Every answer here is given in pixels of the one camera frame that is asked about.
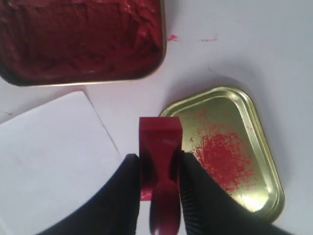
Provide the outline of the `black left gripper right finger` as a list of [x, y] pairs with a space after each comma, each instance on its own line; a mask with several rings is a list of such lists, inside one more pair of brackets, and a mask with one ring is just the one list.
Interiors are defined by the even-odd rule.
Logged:
[[180, 154], [180, 200], [188, 235], [289, 235], [237, 203], [192, 153]]

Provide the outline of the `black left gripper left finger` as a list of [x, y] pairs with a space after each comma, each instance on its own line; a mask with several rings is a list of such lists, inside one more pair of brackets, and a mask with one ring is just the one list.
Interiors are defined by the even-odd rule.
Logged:
[[134, 235], [140, 205], [139, 158], [128, 154], [114, 175], [82, 207], [43, 235]]

